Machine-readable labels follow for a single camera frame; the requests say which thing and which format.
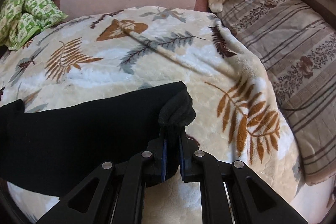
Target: brown fern print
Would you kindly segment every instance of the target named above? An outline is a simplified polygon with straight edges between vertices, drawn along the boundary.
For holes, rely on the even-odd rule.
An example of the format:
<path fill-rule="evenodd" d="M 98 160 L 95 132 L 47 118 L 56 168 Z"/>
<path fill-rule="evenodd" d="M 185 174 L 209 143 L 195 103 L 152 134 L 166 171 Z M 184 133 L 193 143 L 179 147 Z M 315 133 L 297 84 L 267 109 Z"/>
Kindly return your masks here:
<path fill-rule="evenodd" d="M 34 39 L 30 39 L 28 42 L 26 42 L 26 44 L 24 44 L 22 46 L 22 48 L 28 48 L 30 46 L 30 44 L 33 42 Z"/>
<path fill-rule="evenodd" d="M 217 27 L 210 27 L 209 29 L 212 32 L 212 40 L 213 43 L 217 49 L 217 52 L 222 56 L 222 58 L 225 57 L 231 57 L 236 55 L 234 52 L 231 52 L 227 46 L 226 46 L 226 41 L 225 39 L 222 37 L 221 33 L 219 32 L 219 30 L 217 29 Z"/>
<path fill-rule="evenodd" d="M 108 26 L 105 31 L 102 32 L 102 34 L 96 39 L 96 41 L 126 37 L 131 31 L 142 33 L 147 29 L 148 25 L 144 23 L 135 23 L 134 20 L 127 19 L 121 21 L 114 19 L 112 21 L 112 24 Z"/>
<path fill-rule="evenodd" d="M 253 164 L 253 154 L 256 151 L 259 159 L 263 162 L 264 152 L 270 154 L 271 148 L 278 150 L 278 140 L 280 138 L 280 119 L 276 110 L 269 110 L 269 105 L 265 101 L 257 102 L 262 92 L 251 97 L 254 84 L 248 85 L 242 79 L 228 91 L 205 82 L 224 93 L 217 107 L 217 117 L 223 111 L 223 132 L 229 126 L 229 144 L 233 141 L 236 132 L 236 148 L 238 157 L 241 156 L 246 139 L 250 138 L 250 163 Z M 241 113 L 243 118 L 237 121 L 237 114 Z"/>
<path fill-rule="evenodd" d="M 103 58 L 87 56 L 82 53 L 80 49 L 80 44 L 82 43 L 81 37 L 71 40 L 68 43 L 62 43 L 62 46 L 57 49 L 47 61 L 46 69 L 48 71 L 45 75 L 48 75 L 48 78 L 54 80 L 56 78 L 56 82 L 59 81 L 61 76 L 65 73 L 69 73 L 72 67 L 81 70 L 79 66 L 80 63 L 91 63 L 95 61 L 102 60 Z"/>
<path fill-rule="evenodd" d="M 94 28 L 96 27 L 96 25 L 97 25 L 99 22 L 103 21 L 103 19 L 104 19 L 106 16 L 115 16 L 115 15 L 120 14 L 120 13 L 123 12 L 123 11 L 124 11 L 124 9 L 119 10 L 119 11 L 114 12 L 114 13 L 103 14 L 98 20 L 96 20 L 95 22 L 93 22 L 93 23 L 91 24 L 90 28 L 91 28 L 91 29 L 94 29 Z"/>

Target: gray leaf print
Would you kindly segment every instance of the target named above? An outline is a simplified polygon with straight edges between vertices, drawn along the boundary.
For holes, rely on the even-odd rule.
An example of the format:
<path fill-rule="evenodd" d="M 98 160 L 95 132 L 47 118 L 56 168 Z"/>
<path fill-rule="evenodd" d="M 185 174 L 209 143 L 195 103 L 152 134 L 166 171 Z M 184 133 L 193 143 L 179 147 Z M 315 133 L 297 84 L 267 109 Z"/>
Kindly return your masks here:
<path fill-rule="evenodd" d="M 166 48 L 167 50 L 170 50 L 172 52 L 175 51 L 176 46 L 180 47 L 185 46 L 186 44 L 191 45 L 194 39 L 194 36 L 188 31 L 185 31 L 184 35 L 171 32 L 170 36 L 171 37 L 155 38 L 157 39 L 157 42 L 161 47 Z"/>
<path fill-rule="evenodd" d="M 295 164 L 292 167 L 295 181 L 298 181 L 301 178 L 301 162 L 300 157 L 297 158 Z"/>
<path fill-rule="evenodd" d="M 164 11 L 161 12 L 160 9 L 157 8 L 158 13 L 147 12 L 147 13 L 144 13 L 140 16 L 141 17 L 146 17 L 146 16 L 150 16 L 150 15 L 155 15 L 152 21 L 155 21 L 155 20 L 158 20 L 158 19 L 167 19 L 169 16 L 172 16 L 172 17 L 178 19 L 179 21 L 185 23 L 185 18 L 181 17 L 181 15 L 183 15 L 184 13 L 178 13 L 174 9 L 175 8 L 166 8 Z"/>
<path fill-rule="evenodd" d="M 185 31 L 184 34 L 171 32 L 170 37 L 155 37 L 156 40 L 149 40 L 143 36 L 137 35 L 137 40 L 139 40 L 142 45 L 127 52 L 126 56 L 121 59 L 119 67 L 125 73 L 133 75 L 134 71 L 132 70 L 132 65 L 134 65 L 140 57 L 155 52 L 158 46 L 174 52 L 176 46 L 180 47 L 185 46 L 186 44 L 191 45 L 194 37 L 196 36 L 193 36 L 188 31 Z"/>
<path fill-rule="evenodd" d="M 10 50 L 6 50 L 6 52 L 3 54 L 3 56 L 0 58 L 1 63 L 4 63 L 7 57 L 11 54 Z"/>
<path fill-rule="evenodd" d="M 19 63 L 16 65 L 15 72 L 13 76 L 10 78 L 9 82 L 12 82 L 11 86 L 13 86 L 23 75 L 25 70 L 29 67 L 29 65 L 32 63 L 35 65 L 34 59 L 47 47 L 45 45 L 43 48 L 38 48 L 30 57 L 23 58 L 19 61 Z"/>
<path fill-rule="evenodd" d="M 141 86 L 139 86 L 137 90 L 149 89 L 151 87 L 153 87 L 151 84 L 145 82 Z"/>
<path fill-rule="evenodd" d="M 215 14 L 210 14 L 210 15 L 207 16 L 207 18 L 210 19 L 210 20 L 214 20 L 215 23 L 217 21 L 219 21 L 219 22 L 221 21 Z"/>
<path fill-rule="evenodd" d="M 43 108 L 45 108 L 48 104 L 42 104 L 42 105 L 39 105 L 39 106 L 36 106 L 28 111 L 26 111 L 26 113 L 35 113 L 35 112 L 40 112 L 43 110 Z"/>
<path fill-rule="evenodd" d="M 149 39 L 147 41 L 142 41 L 142 43 L 144 45 L 139 45 L 136 48 L 128 51 L 127 54 L 121 59 L 119 67 L 125 73 L 133 75 L 134 71 L 132 70 L 132 65 L 134 65 L 141 56 L 149 54 L 153 51 L 153 49 L 157 48 L 156 43 Z"/>

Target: brown striped bedding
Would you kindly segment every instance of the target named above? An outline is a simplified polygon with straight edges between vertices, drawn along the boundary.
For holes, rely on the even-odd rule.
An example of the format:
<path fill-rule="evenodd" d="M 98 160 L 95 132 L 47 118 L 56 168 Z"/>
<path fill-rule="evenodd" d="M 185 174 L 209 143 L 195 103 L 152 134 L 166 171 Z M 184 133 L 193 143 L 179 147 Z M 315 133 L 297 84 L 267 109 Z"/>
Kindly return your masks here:
<path fill-rule="evenodd" d="M 306 183 L 336 173 L 336 33 L 301 0 L 227 0 L 223 24 L 268 72 Z"/>

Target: green patterned cloth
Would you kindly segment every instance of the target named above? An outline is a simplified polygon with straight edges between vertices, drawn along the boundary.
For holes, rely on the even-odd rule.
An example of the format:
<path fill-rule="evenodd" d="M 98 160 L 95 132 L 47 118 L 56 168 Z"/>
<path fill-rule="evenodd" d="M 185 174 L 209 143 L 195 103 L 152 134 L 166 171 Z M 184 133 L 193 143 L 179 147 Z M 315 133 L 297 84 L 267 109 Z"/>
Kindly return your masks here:
<path fill-rule="evenodd" d="M 52 0 L 5 0 L 0 11 L 0 46 L 18 50 L 35 33 L 66 17 Z"/>

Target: fleece blanket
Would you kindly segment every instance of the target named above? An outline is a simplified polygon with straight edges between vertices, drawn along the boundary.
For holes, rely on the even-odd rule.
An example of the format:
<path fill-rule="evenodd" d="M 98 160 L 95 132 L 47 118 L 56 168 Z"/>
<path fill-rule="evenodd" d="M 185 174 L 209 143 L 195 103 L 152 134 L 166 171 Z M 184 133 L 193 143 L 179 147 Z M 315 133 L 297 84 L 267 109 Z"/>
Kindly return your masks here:
<path fill-rule="evenodd" d="M 82 17 L 45 30 L 0 64 L 0 106 L 21 98 L 27 112 L 181 80 L 197 113 L 186 132 L 200 149 L 240 159 L 286 201 L 295 196 L 299 152 L 267 73 L 211 13 L 142 7 Z M 58 200 L 9 185 L 33 222 Z M 201 217 L 199 185 L 179 173 L 146 190 L 144 223 Z"/>

